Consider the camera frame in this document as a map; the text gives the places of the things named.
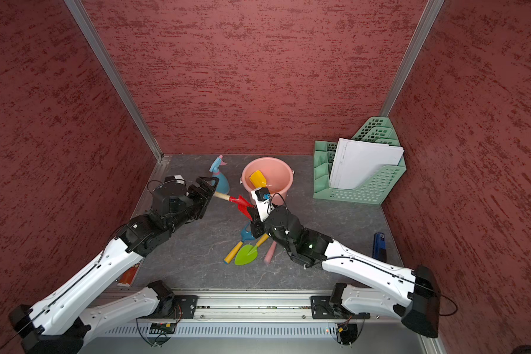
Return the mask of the green plastic file organizer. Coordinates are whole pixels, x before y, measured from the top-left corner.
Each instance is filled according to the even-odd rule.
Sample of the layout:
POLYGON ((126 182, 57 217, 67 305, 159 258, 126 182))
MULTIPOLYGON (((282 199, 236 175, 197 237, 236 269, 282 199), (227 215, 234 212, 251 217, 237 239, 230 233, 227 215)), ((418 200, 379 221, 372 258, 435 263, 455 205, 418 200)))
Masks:
MULTIPOLYGON (((390 147, 401 145, 392 122, 387 117, 369 118, 352 139, 390 147)), ((377 168, 366 181, 356 188, 333 188, 330 186, 330 174, 336 161, 336 152, 335 142, 316 141, 314 143, 313 197, 315 199, 380 205, 407 171, 405 159, 401 158, 396 165, 384 165, 377 168)))

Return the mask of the blue black small box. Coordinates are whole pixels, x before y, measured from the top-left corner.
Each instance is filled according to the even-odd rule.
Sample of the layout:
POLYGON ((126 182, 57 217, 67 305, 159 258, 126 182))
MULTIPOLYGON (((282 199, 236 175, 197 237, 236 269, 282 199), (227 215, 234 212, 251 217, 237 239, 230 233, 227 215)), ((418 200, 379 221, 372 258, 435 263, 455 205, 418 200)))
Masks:
POLYGON ((383 263, 387 262, 386 238, 382 232, 374 234, 372 258, 383 263))

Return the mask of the blue toy rake yellow handle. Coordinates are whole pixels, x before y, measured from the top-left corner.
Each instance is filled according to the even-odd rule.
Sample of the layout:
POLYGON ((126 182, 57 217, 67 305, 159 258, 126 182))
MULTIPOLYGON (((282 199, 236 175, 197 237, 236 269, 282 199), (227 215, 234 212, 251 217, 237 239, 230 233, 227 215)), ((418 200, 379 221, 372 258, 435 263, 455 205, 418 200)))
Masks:
POLYGON ((240 231, 240 241, 236 244, 236 246, 228 253, 228 255, 224 258, 224 262, 226 264, 230 264, 232 260, 235 258, 237 253, 240 251, 242 246, 245 243, 249 243, 253 241, 255 237, 252 234, 251 231, 251 224, 248 223, 246 226, 240 231))

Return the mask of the left aluminium corner post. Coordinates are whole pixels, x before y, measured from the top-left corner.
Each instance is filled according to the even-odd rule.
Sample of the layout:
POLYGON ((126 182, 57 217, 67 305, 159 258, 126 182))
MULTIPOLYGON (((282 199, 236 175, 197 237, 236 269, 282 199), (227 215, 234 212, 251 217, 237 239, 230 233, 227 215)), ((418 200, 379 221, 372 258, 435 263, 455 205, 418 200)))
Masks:
POLYGON ((122 79, 121 74, 118 72, 115 63, 106 49, 105 44, 96 31, 92 20, 88 16, 82 1, 65 0, 64 3, 71 13, 73 19, 75 19, 76 24, 80 28, 82 34, 87 40, 97 60, 100 62, 109 80, 111 81, 112 86, 118 93, 119 98, 126 107, 136 127, 140 131, 144 141, 147 143, 147 146, 155 156, 156 161, 161 162, 164 157, 164 153, 159 147, 155 137, 151 133, 151 130, 148 127, 148 124, 145 121, 142 113, 140 112, 139 107, 134 102, 132 94, 128 90, 128 87, 125 84, 125 81, 122 79))

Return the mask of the red toy shovel wooden handle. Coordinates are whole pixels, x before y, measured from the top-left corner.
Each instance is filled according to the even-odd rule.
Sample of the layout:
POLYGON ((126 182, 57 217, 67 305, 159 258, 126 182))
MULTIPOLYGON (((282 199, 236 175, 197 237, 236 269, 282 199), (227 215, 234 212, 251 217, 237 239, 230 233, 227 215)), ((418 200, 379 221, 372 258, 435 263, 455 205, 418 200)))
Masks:
POLYGON ((252 220, 253 217, 251 212, 249 212, 249 208, 253 208, 253 205, 242 196, 235 198, 224 193, 215 192, 214 197, 236 204, 238 210, 242 212, 249 220, 252 220))

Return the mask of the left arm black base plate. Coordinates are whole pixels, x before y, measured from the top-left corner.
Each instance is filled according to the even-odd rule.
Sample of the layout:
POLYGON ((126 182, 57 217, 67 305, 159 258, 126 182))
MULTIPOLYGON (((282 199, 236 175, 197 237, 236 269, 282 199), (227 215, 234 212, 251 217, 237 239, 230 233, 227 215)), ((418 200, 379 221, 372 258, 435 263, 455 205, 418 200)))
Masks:
POLYGON ((172 319, 174 322, 193 319, 198 300, 196 295, 167 296, 160 302, 157 316, 161 319, 172 319))

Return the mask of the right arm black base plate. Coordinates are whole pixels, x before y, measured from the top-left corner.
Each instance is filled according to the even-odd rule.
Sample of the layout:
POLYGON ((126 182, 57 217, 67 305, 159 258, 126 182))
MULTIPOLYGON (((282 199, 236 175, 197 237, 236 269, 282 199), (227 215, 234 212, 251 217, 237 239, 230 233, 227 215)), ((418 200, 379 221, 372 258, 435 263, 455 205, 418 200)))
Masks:
POLYGON ((311 315, 313 319, 341 319, 342 316, 336 312, 330 304, 329 296, 311 296, 311 315))

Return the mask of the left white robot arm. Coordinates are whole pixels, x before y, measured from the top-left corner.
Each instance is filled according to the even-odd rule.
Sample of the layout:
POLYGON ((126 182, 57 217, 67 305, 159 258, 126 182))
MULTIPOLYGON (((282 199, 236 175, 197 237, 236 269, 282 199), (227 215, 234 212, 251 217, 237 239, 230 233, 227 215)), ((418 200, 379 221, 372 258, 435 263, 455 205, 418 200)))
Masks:
POLYGON ((153 191, 149 212, 119 227, 106 247, 59 289, 32 306, 9 315, 25 353, 78 353, 97 335, 122 323, 173 311, 173 291, 162 281, 112 303, 91 307, 110 284, 145 259, 173 233, 203 218, 218 187, 215 177, 187 186, 171 178, 153 191))

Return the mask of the small red card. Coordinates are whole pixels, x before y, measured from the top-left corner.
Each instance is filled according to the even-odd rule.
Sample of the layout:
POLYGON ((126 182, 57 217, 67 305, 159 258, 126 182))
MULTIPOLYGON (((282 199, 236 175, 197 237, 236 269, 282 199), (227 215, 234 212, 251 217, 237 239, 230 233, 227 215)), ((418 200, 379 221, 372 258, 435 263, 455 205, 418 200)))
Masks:
POLYGON ((137 263, 127 271, 125 271, 119 278, 117 286, 119 287, 131 287, 140 269, 141 263, 137 263))

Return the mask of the pink plastic bucket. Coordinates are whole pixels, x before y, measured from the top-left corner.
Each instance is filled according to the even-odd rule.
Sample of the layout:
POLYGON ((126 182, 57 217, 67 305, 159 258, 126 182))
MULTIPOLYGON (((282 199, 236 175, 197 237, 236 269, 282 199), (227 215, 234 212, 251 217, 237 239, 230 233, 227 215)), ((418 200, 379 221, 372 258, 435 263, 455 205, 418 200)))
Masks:
POLYGON ((284 200, 287 200, 287 192, 294 181, 294 172, 289 165, 274 157, 262 157, 249 162, 240 177, 240 184, 249 195, 255 188, 249 179, 255 171, 260 171, 264 175, 268 190, 272 195, 278 193, 278 196, 274 196, 274 204, 281 205, 284 200))

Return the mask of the green toy trowel yellow handle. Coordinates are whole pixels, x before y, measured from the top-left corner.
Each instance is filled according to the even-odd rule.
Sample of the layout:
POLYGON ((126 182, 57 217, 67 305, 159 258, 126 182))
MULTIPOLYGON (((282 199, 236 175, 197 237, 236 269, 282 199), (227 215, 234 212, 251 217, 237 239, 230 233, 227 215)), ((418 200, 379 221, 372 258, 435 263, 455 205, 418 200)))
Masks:
POLYGON ((260 239, 255 243, 254 246, 246 245, 242 246, 238 251, 235 257, 235 265, 243 266, 252 263, 258 257, 258 249, 269 239, 268 234, 264 234, 260 239))

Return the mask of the purple toy shovel pink handle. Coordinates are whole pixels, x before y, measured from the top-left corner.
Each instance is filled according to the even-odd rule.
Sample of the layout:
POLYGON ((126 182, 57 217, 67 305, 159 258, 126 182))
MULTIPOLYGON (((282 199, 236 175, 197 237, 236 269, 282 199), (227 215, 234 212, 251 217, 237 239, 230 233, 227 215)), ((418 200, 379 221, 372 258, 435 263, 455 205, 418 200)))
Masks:
POLYGON ((271 246, 268 249, 268 252, 266 253, 266 255, 264 257, 264 263, 265 264, 269 265, 271 263, 271 261, 273 259, 273 256, 275 254, 276 248, 277 248, 277 242, 273 241, 271 246))

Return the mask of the aluminium corner post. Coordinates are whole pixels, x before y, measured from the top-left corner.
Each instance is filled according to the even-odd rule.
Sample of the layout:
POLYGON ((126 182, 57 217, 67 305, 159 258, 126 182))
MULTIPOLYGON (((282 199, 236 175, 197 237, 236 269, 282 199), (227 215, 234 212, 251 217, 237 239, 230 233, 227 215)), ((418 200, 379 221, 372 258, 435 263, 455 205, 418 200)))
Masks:
POLYGON ((111 81, 112 86, 118 93, 119 98, 126 107, 136 127, 140 131, 144 141, 147 143, 147 146, 155 156, 156 161, 161 162, 164 157, 164 153, 159 147, 155 137, 151 133, 151 130, 148 127, 148 124, 145 121, 142 113, 140 112, 139 107, 134 102, 132 94, 128 90, 128 87, 125 84, 125 81, 122 79, 121 74, 118 72, 115 63, 106 49, 105 44, 96 31, 92 20, 88 16, 82 1, 65 0, 64 3, 71 13, 73 19, 75 19, 76 24, 80 28, 82 34, 87 40, 97 60, 100 62, 109 80, 111 81))
POLYGON ((389 88, 388 94, 379 112, 380 117, 388 117, 396 100, 400 96, 407 78, 428 38, 428 35, 444 5, 444 0, 429 0, 415 28, 411 41, 404 53, 398 71, 389 88))

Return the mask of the blue pink spray bottle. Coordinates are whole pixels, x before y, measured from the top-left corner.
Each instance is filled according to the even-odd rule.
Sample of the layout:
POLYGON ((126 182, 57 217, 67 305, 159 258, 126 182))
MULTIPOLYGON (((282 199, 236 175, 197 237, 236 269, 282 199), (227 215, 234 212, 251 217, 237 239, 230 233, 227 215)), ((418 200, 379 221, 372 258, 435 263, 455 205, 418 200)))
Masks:
POLYGON ((225 175, 220 170, 221 166, 224 165, 226 165, 226 162, 224 162, 224 157, 222 155, 219 155, 210 166, 209 172, 211 172, 212 177, 218 179, 216 191, 218 193, 228 195, 230 193, 230 183, 228 182, 227 177, 225 177, 225 175))

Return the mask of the yellow toy shovel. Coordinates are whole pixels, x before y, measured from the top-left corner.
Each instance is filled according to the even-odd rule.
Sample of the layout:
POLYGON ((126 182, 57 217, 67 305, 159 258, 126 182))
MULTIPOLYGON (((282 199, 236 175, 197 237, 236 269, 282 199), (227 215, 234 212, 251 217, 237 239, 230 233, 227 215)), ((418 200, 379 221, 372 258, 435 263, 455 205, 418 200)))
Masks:
POLYGON ((268 187, 267 179, 260 170, 253 172, 249 177, 249 181, 254 189, 268 187))

